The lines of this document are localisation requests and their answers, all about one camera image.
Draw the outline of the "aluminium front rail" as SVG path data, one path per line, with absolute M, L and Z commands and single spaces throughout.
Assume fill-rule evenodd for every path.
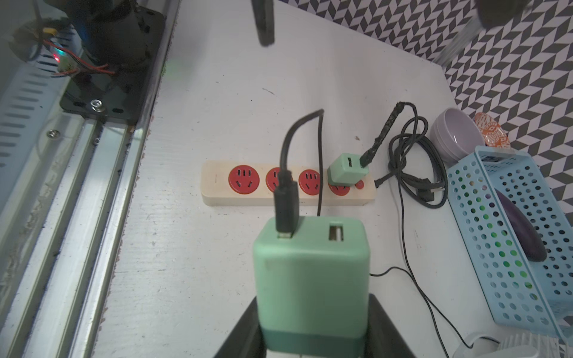
M 166 24 L 134 125 L 60 106 L 74 75 L 104 72 L 61 10 L 3 2 L 1 355 L 88 357 L 152 122 L 179 1 L 135 1 Z

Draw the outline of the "beige red power strip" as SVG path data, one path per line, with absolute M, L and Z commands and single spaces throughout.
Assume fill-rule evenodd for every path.
M 279 167 L 270 164 L 207 161 L 201 168 L 201 196 L 210 207 L 273 206 Z M 367 175 L 353 186 L 319 183 L 319 170 L 291 168 L 302 206 L 362 206 L 377 195 L 375 180 Z

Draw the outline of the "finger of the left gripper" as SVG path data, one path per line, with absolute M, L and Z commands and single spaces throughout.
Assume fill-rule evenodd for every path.
M 262 47 L 275 43 L 275 16 L 273 0 L 252 0 L 252 9 L 258 40 Z
M 482 27 L 492 29 L 515 19 L 529 4 L 529 0 L 475 0 L 475 9 Z

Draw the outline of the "green adapter of white fan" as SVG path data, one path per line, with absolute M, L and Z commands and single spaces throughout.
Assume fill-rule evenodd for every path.
M 332 186 L 352 186 L 368 174 L 369 168 L 362 166 L 360 155 L 342 153 L 328 167 L 328 183 Z

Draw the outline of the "white desk fan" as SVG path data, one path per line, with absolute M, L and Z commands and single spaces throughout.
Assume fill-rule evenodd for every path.
M 498 345 L 495 350 L 480 354 L 475 348 L 480 341 Z M 572 347 L 557 338 L 533 333 L 512 335 L 502 341 L 485 334 L 471 334 L 466 338 L 466 345 L 462 343 L 453 357 L 572 357 Z

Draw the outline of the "purple eggplant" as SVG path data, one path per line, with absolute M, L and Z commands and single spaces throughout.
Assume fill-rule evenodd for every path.
M 526 258 L 535 263 L 547 260 L 548 253 L 545 244 L 528 217 L 500 190 L 496 189 L 495 194 L 498 198 L 498 206 L 503 212 L 502 216 L 513 230 Z

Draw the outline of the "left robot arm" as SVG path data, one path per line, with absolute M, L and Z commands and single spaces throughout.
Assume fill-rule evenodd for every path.
M 97 61 L 138 64 L 143 59 L 143 12 L 135 1 L 49 1 L 67 15 Z M 503 27 L 529 6 L 528 1 L 466 1 L 475 12 L 460 30 L 459 1 L 296 1 L 317 16 L 402 47 L 442 67 L 482 31 Z

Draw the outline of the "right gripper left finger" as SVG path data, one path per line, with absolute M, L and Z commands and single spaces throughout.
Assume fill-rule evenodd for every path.
M 259 322 L 257 298 L 253 298 L 214 357 L 265 358 L 266 356 L 267 347 Z

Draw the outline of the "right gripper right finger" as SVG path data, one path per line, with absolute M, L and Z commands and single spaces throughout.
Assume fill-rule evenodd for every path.
M 374 294 L 369 294 L 366 358 L 415 358 Z

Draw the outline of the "light blue plastic basket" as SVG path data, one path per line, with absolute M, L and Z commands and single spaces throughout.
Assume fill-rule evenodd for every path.
M 448 171 L 449 204 L 493 320 L 572 343 L 572 228 L 534 159 L 479 146 Z M 526 257 L 507 198 L 547 253 Z

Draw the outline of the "green adapter of blue fan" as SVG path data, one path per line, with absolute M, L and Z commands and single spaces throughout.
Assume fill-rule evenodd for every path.
M 275 219 L 253 249 L 258 318 L 271 351 L 362 357 L 370 248 L 358 219 L 303 216 L 290 238 Z

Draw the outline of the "lilac bowl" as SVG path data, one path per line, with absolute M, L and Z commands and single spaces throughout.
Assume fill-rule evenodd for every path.
M 436 118 L 429 138 L 449 166 L 473 153 L 478 146 L 485 146 L 482 134 L 473 120 L 453 107 Z

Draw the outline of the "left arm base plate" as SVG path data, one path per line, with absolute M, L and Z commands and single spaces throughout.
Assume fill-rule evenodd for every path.
M 54 1 L 81 39 L 82 60 L 104 72 L 74 75 L 60 101 L 68 113 L 134 125 L 164 33 L 164 15 L 134 1 Z

